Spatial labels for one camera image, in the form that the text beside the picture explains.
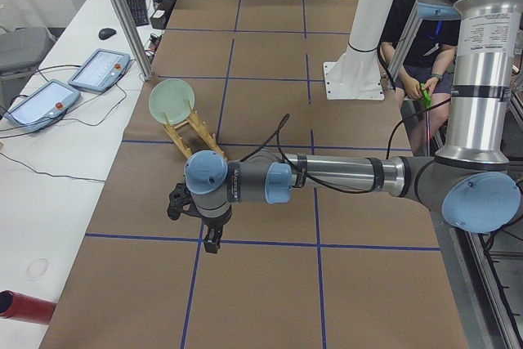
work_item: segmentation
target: computer mouse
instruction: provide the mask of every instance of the computer mouse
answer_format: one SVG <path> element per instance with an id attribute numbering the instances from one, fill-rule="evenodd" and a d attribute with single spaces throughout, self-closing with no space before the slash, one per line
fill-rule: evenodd
<path id="1" fill-rule="evenodd" d="M 98 38 L 100 40 L 106 40 L 107 38 L 114 36 L 116 34 L 116 30 L 113 28 L 103 28 L 98 32 Z"/>

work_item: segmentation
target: tablet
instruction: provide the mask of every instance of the tablet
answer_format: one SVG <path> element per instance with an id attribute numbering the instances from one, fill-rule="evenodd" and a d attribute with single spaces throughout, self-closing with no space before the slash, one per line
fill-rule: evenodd
<path id="1" fill-rule="evenodd" d="M 79 97 L 78 90 L 52 79 L 6 112 L 4 117 L 11 123 L 34 132 L 54 122 Z"/>
<path id="2" fill-rule="evenodd" d="M 127 53 L 97 49 L 67 83 L 80 89 L 104 92 L 118 81 L 130 59 Z"/>

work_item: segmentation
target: person's arm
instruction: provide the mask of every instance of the person's arm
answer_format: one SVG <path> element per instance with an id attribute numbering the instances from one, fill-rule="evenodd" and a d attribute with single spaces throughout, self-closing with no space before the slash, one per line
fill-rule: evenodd
<path id="1" fill-rule="evenodd" d="M 456 47 L 447 44 L 442 44 L 440 53 L 438 53 L 438 56 L 436 56 L 434 64 L 432 65 L 432 73 L 437 75 L 443 75 L 454 61 L 455 55 Z M 430 77 L 425 82 L 424 88 L 428 89 L 428 94 L 430 96 L 432 96 L 432 93 L 434 92 L 434 89 L 436 89 L 436 85 L 439 83 L 439 81 L 440 80 L 437 77 Z"/>
<path id="2" fill-rule="evenodd" d="M 394 57 L 396 49 L 392 43 L 383 42 L 382 43 L 383 57 L 385 57 L 385 62 L 389 65 Z M 416 78 L 412 78 L 407 70 L 402 65 L 400 72 L 398 73 L 398 78 L 403 83 L 405 88 L 405 94 L 412 99 L 419 100 L 422 98 L 422 91 L 419 85 L 419 81 Z"/>

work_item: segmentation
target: black shirt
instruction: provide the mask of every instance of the black shirt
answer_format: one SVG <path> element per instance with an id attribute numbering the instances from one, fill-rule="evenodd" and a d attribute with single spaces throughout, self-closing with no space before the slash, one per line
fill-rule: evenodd
<path id="1" fill-rule="evenodd" d="M 383 29 L 382 41 L 393 43 L 396 47 L 415 2 L 416 0 L 393 2 Z M 440 49 L 431 52 L 436 45 L 458 45 L 459 23 L 459 20 L 423 20 L 405 58 L 405 64 L 432 67 L 440 53 Z"/>

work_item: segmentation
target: black keyboard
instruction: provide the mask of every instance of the black keyboard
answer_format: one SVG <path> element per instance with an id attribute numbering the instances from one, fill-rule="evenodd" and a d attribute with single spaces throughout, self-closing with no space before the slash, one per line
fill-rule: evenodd
<path id="1" fill-rule="evenodd" d="M 143 26 L 149 24 L 147 18 L 147 5 L 145 0 L 125 0 L 131 11 L 135 26 Z"/>

